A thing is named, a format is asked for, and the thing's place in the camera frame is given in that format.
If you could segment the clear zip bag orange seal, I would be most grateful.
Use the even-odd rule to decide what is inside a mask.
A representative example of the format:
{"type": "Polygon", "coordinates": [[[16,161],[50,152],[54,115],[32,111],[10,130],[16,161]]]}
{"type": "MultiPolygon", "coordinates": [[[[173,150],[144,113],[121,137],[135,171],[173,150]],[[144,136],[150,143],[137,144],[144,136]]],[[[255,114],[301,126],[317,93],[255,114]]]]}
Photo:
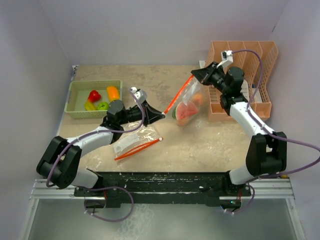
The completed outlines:
{"type": "Polygon", "coordinates": [[[153,125],[141,126],[138,130],[124,133],[113,144],[115,161],[127,158],[163,140],[153,125]]]}

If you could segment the red fake strawberry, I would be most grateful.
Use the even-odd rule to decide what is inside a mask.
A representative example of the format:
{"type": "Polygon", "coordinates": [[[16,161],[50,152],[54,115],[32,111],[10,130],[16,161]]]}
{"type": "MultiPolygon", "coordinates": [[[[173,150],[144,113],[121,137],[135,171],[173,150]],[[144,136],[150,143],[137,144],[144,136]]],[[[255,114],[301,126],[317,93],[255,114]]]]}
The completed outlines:
{"type": "Polygon", "coordinates": [[[101,99],[101,95],[97,90],[92,90],[87,98],[88,102],[95,103],[101,99]]]}

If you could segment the fake watermelon slice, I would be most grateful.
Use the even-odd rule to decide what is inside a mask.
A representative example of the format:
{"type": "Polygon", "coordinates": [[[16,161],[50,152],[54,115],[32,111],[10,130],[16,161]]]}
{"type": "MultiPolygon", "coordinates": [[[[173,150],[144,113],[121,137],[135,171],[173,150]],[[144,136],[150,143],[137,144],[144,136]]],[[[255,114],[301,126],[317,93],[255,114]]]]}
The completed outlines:
{"type": "Polygon", "coordinates": [[[171,116],[174,120],[180,121],[187,117],[193,116],[199,112],[199,108],[192,102],[187,104],[180,102],[172,111],[171,116]]]}

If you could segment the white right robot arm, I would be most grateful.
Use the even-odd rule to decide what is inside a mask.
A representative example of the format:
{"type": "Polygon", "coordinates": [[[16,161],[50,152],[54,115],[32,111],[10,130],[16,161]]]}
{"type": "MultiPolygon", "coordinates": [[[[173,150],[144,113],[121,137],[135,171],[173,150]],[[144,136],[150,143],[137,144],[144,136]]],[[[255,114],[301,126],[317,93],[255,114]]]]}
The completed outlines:
{"type": "Polygon", "coordinates": [[[287,142],[283,132],[275,132],[257,116],[241,92],[244,71],[232,66],[224,72],[222,66],[211,65],[192,70],[191,74],[204,86],[220,91],[220,105],[250,138],[245,163],[229,171],[229,179],[222,183],[228,196],[235,195],[240,185],[255,177],[282,172],[287,167],[287,142]]]}

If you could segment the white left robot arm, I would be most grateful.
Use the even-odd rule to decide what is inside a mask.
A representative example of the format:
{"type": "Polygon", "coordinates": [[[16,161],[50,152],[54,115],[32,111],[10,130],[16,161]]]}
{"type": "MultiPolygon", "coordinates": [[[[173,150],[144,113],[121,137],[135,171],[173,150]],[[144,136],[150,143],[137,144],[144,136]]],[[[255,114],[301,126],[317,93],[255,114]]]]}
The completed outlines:
{"type": "Polygon", "coordinates": [[[125,108],[121,100],[110,103],[102,124],[80,136],[54,137],[40,159],[36,172],[46,178],[46,186],[64,189],[70,185],[84,187],[91,196],[103,191],[102,177],[92,170],[79,169],[82,157],[119,140],[125,133],[124,124],[139,122],[147,126],[165,118],[165,114],[151,107],[147,101],[125,108]]]}

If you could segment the green fake custard apple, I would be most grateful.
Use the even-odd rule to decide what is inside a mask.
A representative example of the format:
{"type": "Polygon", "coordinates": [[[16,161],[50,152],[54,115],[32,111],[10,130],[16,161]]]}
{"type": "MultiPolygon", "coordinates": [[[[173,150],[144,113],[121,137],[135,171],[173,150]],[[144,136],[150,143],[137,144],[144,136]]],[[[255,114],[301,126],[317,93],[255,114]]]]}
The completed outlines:
{"type": "Polygon", "coordinates": [[[102,101],[97,105],[96,108],[98,111],[107,111],[109,109],[109,104],[105,101],[102,101]]]}

